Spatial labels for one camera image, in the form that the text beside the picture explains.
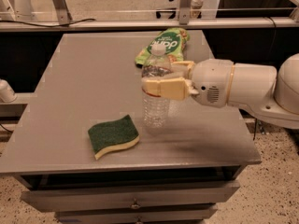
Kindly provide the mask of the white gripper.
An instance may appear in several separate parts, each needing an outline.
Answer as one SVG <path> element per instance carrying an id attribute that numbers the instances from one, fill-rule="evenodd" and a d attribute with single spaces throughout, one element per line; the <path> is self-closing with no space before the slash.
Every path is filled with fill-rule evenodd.
<path id="1" fill-rule="evenodd" d="M 208 59 L 173 62 L 172 71 L 181 77 L 169 79 L 142 78 L 145 93 L 170 100 L 184 100 L 193 95 L 200 105 L 226 106 L 229 84 L 234 75 L 234 63 L 229 60 Z"/>

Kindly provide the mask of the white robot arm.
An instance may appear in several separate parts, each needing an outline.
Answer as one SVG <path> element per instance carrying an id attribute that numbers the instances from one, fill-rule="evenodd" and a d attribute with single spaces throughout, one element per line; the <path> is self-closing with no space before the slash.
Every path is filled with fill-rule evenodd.
<path id="1" fill-rule="evenodd" d="M 208 59 L 175 62 L 162 77 L 149 73 L 142 79 L 144 92 L 170 100 L 191 96 L 198 104 L 232 106 L 254 118 L 289 129 L 299 128 L 299 59 L 288 58 L 273 66 Z"/>

